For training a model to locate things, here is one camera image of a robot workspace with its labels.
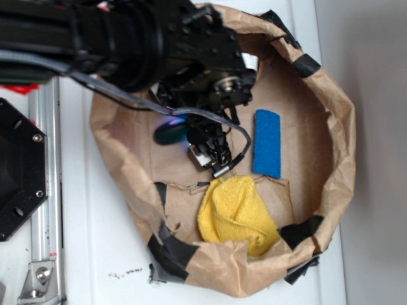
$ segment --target blue sponge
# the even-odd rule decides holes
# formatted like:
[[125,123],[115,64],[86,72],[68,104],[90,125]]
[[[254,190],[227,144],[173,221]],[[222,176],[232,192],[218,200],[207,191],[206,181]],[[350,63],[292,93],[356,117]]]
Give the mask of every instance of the blue sponge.
[[253,172],[281,178],[280,116],[268,110],[256,111]]

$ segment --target black electrical tape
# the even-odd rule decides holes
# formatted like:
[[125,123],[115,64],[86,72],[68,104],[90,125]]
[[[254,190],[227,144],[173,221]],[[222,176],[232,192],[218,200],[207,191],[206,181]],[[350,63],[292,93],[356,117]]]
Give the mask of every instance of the black electrical tape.
[[150,238],[147,245],[151,260],[153,261],[155,280],[171,281],[172,283],[184,283],[188,277],[188,272],[179,267],[171,257],[168,257],[162,245],[159,244],[155,235]]
[[163,242],[162,252],[167,254],[179,267],[186,269],[186,266],[199,247],[189,245],[176,238],[164,223],[161,224],[158,235]]
[[323,216],[313,215],[302,224],[290,224],[282,227],[279,229],[279,234],[291,250],[294,250],[303,240],[317,232],[323,220]]
[[167,198],[167,185],[163,182],[155,182],[155,186],[157,188],[158,194],[160,195],[161,203],[165,208],[165,200]]
[[280,29],[282,29],[286,33],[284,39],[296,49],[301,48],[300,43],[297,40],[295,40],[294,36],[291,34],[289,29],[283,24],[278,14],[276,14],[274,11],[270,10],[267,13],[262,14],[260,18],[269,21],[275,24]]
[[304,54],[293,62],[293,67],[300,78],[308,78],[317,72],[321,65],[318,64],[310,55]]
[[293,267],[288,270],[288,275],[284,278],[284,280],[290,284],[294,285],[294,283],[300,278],[301,275],[305,275],[309,267],[318,266],[319,264],[319,256],[312,257],[311,259],[307,260],[303,264],[300,264],[296,267]]

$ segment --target screw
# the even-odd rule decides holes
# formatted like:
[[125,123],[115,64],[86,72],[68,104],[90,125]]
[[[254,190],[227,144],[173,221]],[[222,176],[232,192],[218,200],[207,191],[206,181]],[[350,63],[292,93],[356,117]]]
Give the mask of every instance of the screw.
[[50,279],[51,271],[45,267],[41,267],[37,270],[36,276],[41,283],[45,283]]
[[40,143],[43,140],[43,136],[40,134],[36,134],[32,136],[32,140],[36,143]]
[[225,86],[225,87],[223,87],[223,90],[225,92],[231,92],[233,90],[233,87],[232,86]]
[[41,297],[42,293],[39,292],[38,289],[33,289],[28,293],[29,297],[35,299],[36,297]]
[[191,34],[191,29],[189,27],[183,27],[184,36]]
[[177,30],[177,25],[170,22],[167,24],[167,28],[169,32],[175,32]]

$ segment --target yellow cloth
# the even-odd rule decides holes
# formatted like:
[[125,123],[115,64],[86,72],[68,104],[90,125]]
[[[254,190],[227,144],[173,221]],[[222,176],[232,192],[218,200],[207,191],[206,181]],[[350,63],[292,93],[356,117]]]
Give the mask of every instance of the yellow cloth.
[[247,240],[249,255],[261,255],[279,238],[250,176],[218,178],[210,183],[197,214],[203,240]]

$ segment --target brown paper bag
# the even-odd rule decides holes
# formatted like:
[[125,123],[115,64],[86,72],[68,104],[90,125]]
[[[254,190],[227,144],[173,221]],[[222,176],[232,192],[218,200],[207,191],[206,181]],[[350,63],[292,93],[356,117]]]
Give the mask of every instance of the brown paper bag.
[[[253,137],[256,109],[281,117],[282,179],[253,174],[252,152],[227,175],[255,178],[270,215],[279,228],[288,228],[283,238],[259,257],[247,256],[244,241],[202,240],[196,213],[206,187],[191,185],[210,181],[210,172],[197,172],[185,143],[154,142],[155,129],[171,118],[129,111],[95,95],[91,124],[160,278],[243,297],[327,248],[354,193],[355,113],[338,84],[281,28],[237,10],[215,9],[238,32],[243,51],[260,61],[254,99],[237,109],[241,125]],[[233,155],[245,144],[233,131],[228,142]],[[302,237],[293,244],[296,234]]]

